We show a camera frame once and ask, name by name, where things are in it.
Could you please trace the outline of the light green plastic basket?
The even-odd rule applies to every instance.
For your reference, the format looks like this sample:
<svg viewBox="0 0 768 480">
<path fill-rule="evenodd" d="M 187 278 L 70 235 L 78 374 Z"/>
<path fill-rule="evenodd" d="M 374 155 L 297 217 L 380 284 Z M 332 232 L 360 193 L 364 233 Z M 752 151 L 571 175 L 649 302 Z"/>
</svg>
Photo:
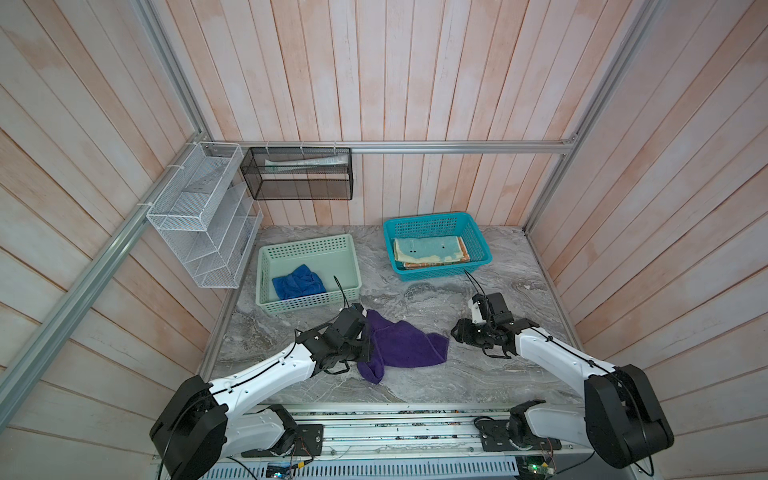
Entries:
<svg viewBox="0 0 768 480">
<path fill-rule="evenodd" d="M 268 245 L 258 252 L 255 303 L 268 314 L 354 303 L 361 288 L 349 234 Z"/>
</svg>

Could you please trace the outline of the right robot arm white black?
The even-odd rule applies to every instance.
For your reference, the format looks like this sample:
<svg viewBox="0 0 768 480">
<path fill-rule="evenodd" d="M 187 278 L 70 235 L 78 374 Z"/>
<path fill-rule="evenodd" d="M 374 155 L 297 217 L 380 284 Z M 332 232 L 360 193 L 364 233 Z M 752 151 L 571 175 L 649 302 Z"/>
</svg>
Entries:
<svg viewBox="0 0 768 480">
<path fill-rule="evenodd" d="M 642 369 L 616 366 L 560 342 L 538 323 L 514 316 L 499 293 L 474 295 L 471 311 L 452 329 L 455 341 L 487 357 L 500 348 L 502 359 L 531 361 L 582 399 L 569 406 L 535 399 L 511 408 L 504 422 L 480 419 L 484 450 L 528 451 L 566 442 L 589 447 L 622 469 L 673 446 L 672 428 Z"/>
</svg>

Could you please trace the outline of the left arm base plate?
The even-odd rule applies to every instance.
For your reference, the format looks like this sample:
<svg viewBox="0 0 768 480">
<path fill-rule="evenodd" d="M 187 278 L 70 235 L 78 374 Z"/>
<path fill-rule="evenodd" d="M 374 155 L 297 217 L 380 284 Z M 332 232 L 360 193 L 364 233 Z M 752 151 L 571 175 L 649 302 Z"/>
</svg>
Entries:
<svg viewBox="0 0 768 480">
<path fill-rule="evenodd" d="M 271 458 L 285 456 L 320 456 L 323 446 L 324 426 L 319 423 L 300 424 L 289 428 L 277 443 L 267 450 L 248 450 L 243 458 Z"/>
</svg>

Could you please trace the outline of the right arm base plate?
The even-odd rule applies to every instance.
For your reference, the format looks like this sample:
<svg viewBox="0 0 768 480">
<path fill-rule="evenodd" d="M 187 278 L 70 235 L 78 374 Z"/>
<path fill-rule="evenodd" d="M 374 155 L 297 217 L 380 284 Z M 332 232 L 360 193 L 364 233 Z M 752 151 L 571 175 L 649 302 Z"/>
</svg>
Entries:
<svg viewBox="0 0 768 480">
<path fill-rule="evenodd" d="M 527 424 L 511 417 L 508 420 L 496 420 L 488 416 L 477 417 L 473 425 L 480 435 L 484 452 L 508 452 L 560 450 L 562 442 L 554 438 L 534 435 Z"/>
</svg>

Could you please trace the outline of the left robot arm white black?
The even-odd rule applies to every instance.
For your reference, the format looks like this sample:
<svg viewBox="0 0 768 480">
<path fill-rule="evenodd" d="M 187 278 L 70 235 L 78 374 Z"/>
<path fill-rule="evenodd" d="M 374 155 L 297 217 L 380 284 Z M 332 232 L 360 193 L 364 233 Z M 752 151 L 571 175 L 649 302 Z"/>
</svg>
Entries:
<svg viewBox="0 0 768 480">
<path fill-rule="evenodd" d="M 160 457 L 157 473 L 199 479 L 221 458 L 245 451 L 291 447 L 295 422 L 281 406 L 258 406 L 319 374 L 338 375 L 372 353 L 364 307 L 347 305 L 331 320 L 297 330 L 293 341 L 268 359 L 210 381 L 194 375 L 173 394 L 149 436 Z"/>
</svg>

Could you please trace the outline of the purple towel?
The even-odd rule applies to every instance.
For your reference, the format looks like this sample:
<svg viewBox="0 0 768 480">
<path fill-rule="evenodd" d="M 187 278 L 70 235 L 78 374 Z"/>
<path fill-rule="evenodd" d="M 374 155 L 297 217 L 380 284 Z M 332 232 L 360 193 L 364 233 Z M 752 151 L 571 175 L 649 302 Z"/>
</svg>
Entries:
<svg viewBox="0 0 768 480">
<path fill-rule="evenodd" d="M 360 375 L 379 384 L 387 367 L 423 368 L 447 361 L 449 339 L 439 333 L 425 333 L 407 321 L 391 322 L 375 310 L 366 310 L 372 353 L 367 362 L 358 362 Z"/>
</svg>

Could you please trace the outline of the teal plastic basket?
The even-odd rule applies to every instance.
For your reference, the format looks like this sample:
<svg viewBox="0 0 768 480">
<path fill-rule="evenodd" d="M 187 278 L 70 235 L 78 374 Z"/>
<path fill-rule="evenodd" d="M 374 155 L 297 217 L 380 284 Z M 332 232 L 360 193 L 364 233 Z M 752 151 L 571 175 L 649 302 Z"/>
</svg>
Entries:
<svg viewBox="0 0 768 480">
<path fill-rule="evenodd" d="M 391 266 L 403 281 L 472 273 L 492 261 L 478 225 L 464 212 L 391 219 L 383 232 Z"/>
</svg>

